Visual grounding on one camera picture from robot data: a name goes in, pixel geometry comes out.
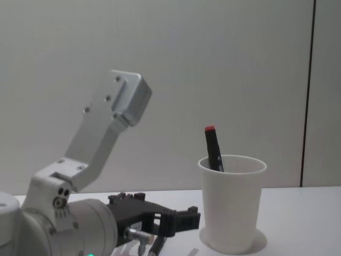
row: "white paper cup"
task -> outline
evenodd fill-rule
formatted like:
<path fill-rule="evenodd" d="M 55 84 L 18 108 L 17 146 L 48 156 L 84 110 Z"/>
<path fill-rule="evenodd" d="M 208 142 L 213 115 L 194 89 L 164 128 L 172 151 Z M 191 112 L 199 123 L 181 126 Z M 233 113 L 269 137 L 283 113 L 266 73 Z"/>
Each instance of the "white paper cup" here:
<path fill-rule="evenodd" d="M 224 172 L 211 170 L 207 157 L 198 162 L 207 242 L 216 251 L 240 254 L 255 238 L 266 164 L 236 155 L 222 161 Z"/>

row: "marker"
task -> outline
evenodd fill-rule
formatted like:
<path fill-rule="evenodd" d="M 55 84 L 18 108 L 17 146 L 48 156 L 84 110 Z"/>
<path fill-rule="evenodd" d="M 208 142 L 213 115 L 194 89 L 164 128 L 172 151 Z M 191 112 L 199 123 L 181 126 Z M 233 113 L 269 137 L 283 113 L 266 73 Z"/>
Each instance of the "marker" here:
<path fill-rule="evenodd" d="M 215 171 L 224 172 L 222 155 L 220 154 L 215 127 L 214 126 L 206 127 L 205 136 L 210 168 Z"/>
<path fill-rule="evenodd" d="M 158 236 L 149 250 L 148 256 L 158 256 L 161 249 L 164 247 L 166 240 L 167 237 Z"/>

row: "red marker cap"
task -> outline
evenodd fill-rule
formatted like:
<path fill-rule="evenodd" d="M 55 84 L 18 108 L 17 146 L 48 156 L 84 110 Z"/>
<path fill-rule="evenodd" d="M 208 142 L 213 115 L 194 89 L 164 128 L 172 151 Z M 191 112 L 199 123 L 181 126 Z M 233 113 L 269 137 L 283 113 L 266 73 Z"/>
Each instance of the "red marker cap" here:
<path fill-rule="evenodd" d="M 215 130 L 215 127 L 214 127 L 214 125 L 211 125 L 211 126 L 205 127 L 205 131 L 212 131 L 212 130 Z"/>

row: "gray wall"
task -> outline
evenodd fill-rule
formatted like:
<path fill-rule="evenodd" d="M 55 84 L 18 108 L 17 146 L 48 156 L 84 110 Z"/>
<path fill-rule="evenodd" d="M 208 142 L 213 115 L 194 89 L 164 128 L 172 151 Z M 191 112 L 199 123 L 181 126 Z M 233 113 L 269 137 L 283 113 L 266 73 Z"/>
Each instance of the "gray wall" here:
<path fill-rule="evenodd" d="M 153 88 L 86 191 L 193 189 L 204 127 L 221 151 L 299 185 L 312 0 L 0 2 L 0 190 L 24 194 L 63 155 L 102 74 Z"/>
<path fill-rule="evenodd" d="M 341 185 L 341 2 L 316 2 L 304 186 Z"/>

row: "table surface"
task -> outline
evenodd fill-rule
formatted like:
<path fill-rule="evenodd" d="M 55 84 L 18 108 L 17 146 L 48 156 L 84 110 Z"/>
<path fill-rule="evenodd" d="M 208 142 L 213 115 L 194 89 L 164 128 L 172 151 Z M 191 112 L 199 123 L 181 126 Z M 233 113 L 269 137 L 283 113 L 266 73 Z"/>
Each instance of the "table surface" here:
<path fill-rule="evenodd" d="M 224 255 L 206 245 L 201 190 L 144 193 L 147 201 L 175 210 L 195 205 L 202 214 L 199 230 L 177 233 L 169 238 L 160 256 Z M 73 194 L 70 201 L 96 198 L 108 203 L 108 195 L 112 194 L 116 193 Z M 17 198 L 22 203 L 25 197 Z M 249 255 L 340 256 L 341 187 L 263 189 L 257 228 L 261 232 Z M 130 242 L 116 248 L 112 256 L 136 256 L 137 247 L 137 243 Z"/>

